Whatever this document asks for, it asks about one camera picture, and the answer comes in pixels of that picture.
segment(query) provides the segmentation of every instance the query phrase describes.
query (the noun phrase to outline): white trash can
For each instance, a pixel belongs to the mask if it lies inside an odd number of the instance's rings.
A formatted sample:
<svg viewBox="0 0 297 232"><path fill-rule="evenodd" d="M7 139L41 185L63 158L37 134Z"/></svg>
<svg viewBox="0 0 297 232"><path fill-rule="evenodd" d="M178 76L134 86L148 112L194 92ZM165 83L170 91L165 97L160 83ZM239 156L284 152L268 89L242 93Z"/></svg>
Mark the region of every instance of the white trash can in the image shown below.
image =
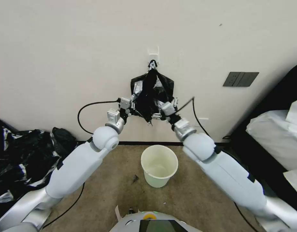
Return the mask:
<svg viewBox="0 0 297 232"><path fill-rule="evenodd" d="M141 165L146 182L152 187L160 188L176 173L178 160L170 148L153 145L143 151Z"/></svg>

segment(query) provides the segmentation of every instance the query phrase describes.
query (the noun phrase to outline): beige carpet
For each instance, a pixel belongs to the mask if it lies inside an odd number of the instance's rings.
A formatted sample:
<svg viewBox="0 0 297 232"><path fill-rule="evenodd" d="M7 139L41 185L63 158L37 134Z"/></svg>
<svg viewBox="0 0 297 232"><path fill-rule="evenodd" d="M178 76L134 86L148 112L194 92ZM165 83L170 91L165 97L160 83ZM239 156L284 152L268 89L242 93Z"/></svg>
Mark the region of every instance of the beige carpet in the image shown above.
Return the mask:
<svg viewBox="0 0 297 232"><path fill-rule="evenodd" d="M159 211L204 232L253 231L233 202L183 153L182 147L169 147L179 160L177 173L163 188L150 187L144 179L140 163L141 153L146 147L120 145L109 153L86 181L78 203L42 231L107 232L117 223L116 205L122 216L128 213L129 207L136 211ZM132 183L135 174L139 180ZM80 189L63 199L48 221L64 212L79 193ZM264 231L251 213L245 209L241 211L252 225Z"/></svg>

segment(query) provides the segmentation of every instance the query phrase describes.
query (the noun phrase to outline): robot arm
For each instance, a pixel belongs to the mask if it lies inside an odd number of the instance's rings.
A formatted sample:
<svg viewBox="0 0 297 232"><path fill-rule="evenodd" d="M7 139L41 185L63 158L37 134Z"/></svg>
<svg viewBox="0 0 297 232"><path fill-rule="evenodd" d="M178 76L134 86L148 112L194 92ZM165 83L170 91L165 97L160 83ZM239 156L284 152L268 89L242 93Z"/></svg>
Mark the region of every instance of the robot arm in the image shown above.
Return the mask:
<svg viewBox="0 0 297 232"><path fill-rule="evenodd" d="M218 149L206 134L196 134L189 122L176 115L169 103L162 111L172 125L183 151L238 205L248 208L270 232L297 231L297 211L279 198L267 197L261 184L234 158Z"/></svg>
<svg viewBox="0 0 297 232"><path fill-rule="evenodd" d="M129 105L129 99L121 98L120 109L107 112L108 122L105 126L96 129L88 141L57 165L46 187L25 194L0 218L0 232L12 227L16 229L18 225L25 227L27 223L40 230L51 207L76 191L118 145L118 135L126 124Z"/></svg>
<svg viewBox="0 0 297 232"><path fill-rule="evenodd" d="M52 198L63 198L76 191L101 165L103 158L119 143L118 134L127 122L130 100L121 98L120 109L107 112L108 122L78 146L53 171L46 186Z"/></svg>

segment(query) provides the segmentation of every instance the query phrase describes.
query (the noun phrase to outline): gray wall switch panel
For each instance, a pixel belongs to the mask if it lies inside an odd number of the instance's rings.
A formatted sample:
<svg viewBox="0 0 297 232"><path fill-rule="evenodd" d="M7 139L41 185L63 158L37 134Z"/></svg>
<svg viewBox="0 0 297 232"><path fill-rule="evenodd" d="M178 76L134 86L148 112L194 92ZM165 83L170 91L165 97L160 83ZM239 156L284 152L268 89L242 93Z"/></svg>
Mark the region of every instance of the gray wall switch panel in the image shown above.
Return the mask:
<svg viewBox="0 0 297 232"><path fill-rule="evenodd" d="M242 77L244 76L244 72L240 72L240 74L239 74L239 76L238 76L238 78L235 80L235 82L233 83L233 87L234 86L238 86L238 84L239 84L239 82L241 81L241 79L242 79Z"/></svg>
<svg viewBox="0 0 297 232"><path fill-rule="evenodd" d="M240 72L230 72L223 86L233 86Z"/></svg>
<svg viewBox="0 0 297 232"><path fill-rule="evenodd" d="M237 84L238 87L248 87L252 84L254 79L257 77L259 73L257 72L246 72L239 83Z"/></svg>

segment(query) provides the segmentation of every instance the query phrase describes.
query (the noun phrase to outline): white cloth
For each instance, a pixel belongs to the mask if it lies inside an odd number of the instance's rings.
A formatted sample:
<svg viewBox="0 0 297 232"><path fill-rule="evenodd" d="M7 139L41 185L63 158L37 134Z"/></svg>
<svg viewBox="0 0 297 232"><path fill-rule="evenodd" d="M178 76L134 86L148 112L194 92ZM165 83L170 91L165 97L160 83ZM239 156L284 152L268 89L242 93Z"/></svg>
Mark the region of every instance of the white cloth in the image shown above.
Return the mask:
<svg viewBox="0 0 297 232"><path fill-rule="evenodd" d="M291 104L286 121L297 125L297 100Z"/></svg>
<svg viewBox="0 0 297 232"><path fill-rule="evenodd" d="M287 170L294 170L297 169L297 125L285 120L287 113L287 110L263 113L251 120L246 131Z"/></svg>
<svg viewBox="0 0 297 232"><path fill-rule="evenodd" d="M292 185L292 187L297 191L297 169L284 172L284 177Z"/></svg>

